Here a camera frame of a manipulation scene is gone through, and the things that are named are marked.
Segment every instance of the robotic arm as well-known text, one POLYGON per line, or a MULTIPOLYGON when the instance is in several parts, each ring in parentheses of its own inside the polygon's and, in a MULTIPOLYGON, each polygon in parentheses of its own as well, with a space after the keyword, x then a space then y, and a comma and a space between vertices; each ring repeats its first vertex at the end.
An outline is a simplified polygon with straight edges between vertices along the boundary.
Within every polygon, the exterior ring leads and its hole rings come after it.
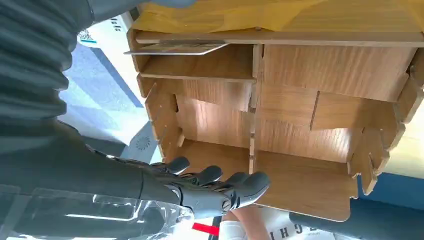
POLYGON ((68 87, 62 71, 72 65, 77 33, 140 2, 0 1, 0 240, 142 239, 252 204, 269 187, 261 172, 220 182, 217 166, 178 175, 189 166, 184 157, 155 165, 110 158, 57 120, 66 112, 59 91, 68 87))

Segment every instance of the wood grain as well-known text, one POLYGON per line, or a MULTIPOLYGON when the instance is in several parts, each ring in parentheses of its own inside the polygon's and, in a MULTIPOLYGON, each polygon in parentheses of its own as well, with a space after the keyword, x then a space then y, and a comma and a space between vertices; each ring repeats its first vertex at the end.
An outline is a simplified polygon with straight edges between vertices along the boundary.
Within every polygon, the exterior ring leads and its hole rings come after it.
POLYGON ((314 112, 317 91, 293 86, 261 83, 256 112, 264 120, 285 121, 309 126, 314 112))
POLYGON ((259 204, 338 222, 349 218, 357 184, 345 163, 265 151, 256 162, 271 180, 259 204))
POLYGON ((412 60, 410 71, 421 89, 424 89, 424 49, 420 48, 412 60))
POLYGON ((249 150, 245 148, 186 139, 177 155, 190 161, 186 172, 198 173, 209 166, 219 166, 223 172, 221 180, 226 180, 237 172, 249 171, 249 150))
POLYGON ((301 11, 287 32, 419 32, 420 25, 397 0, 321 1, 301 11))
POLYGON ((416 48, 266 45, 265 83, 395 102, 416 48))
POLYGON ((217 80, 157 78, 161 93, 170 93, 247 112, 252 84, 217 80))
POLYGON ((259 68, 262 62, 263 55, 264 55, 264 45, 263 44, 253 45, 252 76, 255 79, 258 78, 259 68))
POLYGON ((254 82, 253 46, 231 44, 206 55, 150 56, 140 72, 142 77, 254 82))
POLYGON ((400 121, 402 123, 408 124, 411 122, 423 99, 423 89, 419 87, 413 77, 408 78, 402 92, 400 93, 399 99, 397 100, 400 121))
POLYGON ((168 163, 177 157, 176 153, 179 148, 178 140, 181 134, 182 129, 177 126, 177 122, 166 127, 165 133, 158 143, 159 151, 162 158, 164 158, 163 161, 165 163, 168 163))
POLYGON ((364 128, 374 118, 379 103, 367 98, 321 92, 311 129, 364 128))
POLYGON ((388 151, 394 149, 405 133, 405 125, 400 122, 398 107, 390 102, 381 102, 375 111, 370 126, 382 131, 383 146, 388 151))
POLYGON ((140 74, 137 75, 138 88, 140 89, 140 94, 143 98, 147 98, 155 82, 156 78, 142 77, 140 74))
POLYGON ((175 96, 169 93, 159 92, 156 84, 151 88, 144 104, 146 106, 147 115, 151 121, 155 121, 160 116, 162 109, 177 112, 175 96))
POLYGON ((420 32, 279 32, 270 30, 230 30, 213 33, 162 33, 137 31, 140 44, 158 44, 163 41, 214 40, 230 44, 275 44, 310 46, 359 46, 424 48, 420 32))
POLYGON ((351 159, 362 129, 310 130, 287 122, 256 122, 258 150, 346 163, 351 159))
MULTIPOLYGON (((150 45, 146 43, 137 42, 136 41, 137 33, 138 31, 134 29, 130 29, 126 33, 126 38, 128 39, 128 45, 129 45, 130 51, 134 51, 134 50, 150 45)), ((141 72, 145 64, 148 62, 149 57, 150 56, 148 55, 132 55, 132 62, 134 63, 134 68, 138 73, 141 72)))
POLYGON ((371 158, 373 171, 376 175, 380 175, 390 158, 389 152, 383 146, 382 131, 366 127, 362 136, 371 158))
POLYGON ((362 138, 357 146, 350 161, 351 173, 353 176, 361 176, 362 192, 369 195, 377 183, 377 176, 374 173, 369 148, 365 137, 362 138))
POLYGON ((179 95, 176 98, 177 119, 186 139, 249 148, 252 113, 179 95))

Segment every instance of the yellow paper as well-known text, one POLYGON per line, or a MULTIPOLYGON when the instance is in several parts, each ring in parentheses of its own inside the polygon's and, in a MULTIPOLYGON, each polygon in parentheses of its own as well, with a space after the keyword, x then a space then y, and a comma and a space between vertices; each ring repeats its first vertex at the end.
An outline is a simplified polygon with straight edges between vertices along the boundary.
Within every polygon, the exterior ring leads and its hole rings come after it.
POLYGON ((279 32, 421 32, 424 0, 197 0, 187 8, 148 3, 132 26, 162 33, 255 27, 279 32))

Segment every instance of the wooden organizer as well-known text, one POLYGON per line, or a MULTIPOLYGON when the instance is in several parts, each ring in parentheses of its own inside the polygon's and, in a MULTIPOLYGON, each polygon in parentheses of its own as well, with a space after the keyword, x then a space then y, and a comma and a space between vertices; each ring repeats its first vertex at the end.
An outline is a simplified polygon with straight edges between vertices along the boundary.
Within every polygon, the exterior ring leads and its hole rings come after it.
MULTIPOLYGON (((217 165, 223 179, 263 171, 258 204, 347 220, 357 175, 368 195, 423 99, 423 36, 232 32, 201 34, 233 43, 204 56, 133 56, 163 160, 217 165)), ((137 50, 187 35, 128 39, 137 50)))

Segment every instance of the transparent plastic wrap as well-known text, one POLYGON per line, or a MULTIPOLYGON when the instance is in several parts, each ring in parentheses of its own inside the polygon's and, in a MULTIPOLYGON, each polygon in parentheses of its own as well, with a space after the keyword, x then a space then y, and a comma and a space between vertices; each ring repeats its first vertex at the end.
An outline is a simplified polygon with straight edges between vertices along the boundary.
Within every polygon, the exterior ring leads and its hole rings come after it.
POLYGON ((0 185, 0 239, 173 239, 191 229, 186 207, 150 200, 0 185))
POLYGON ((143 5, 133 29, 212 33, 260 27, 276 32, 424 31, 424 0, 197 0, 187 8, 143 5))

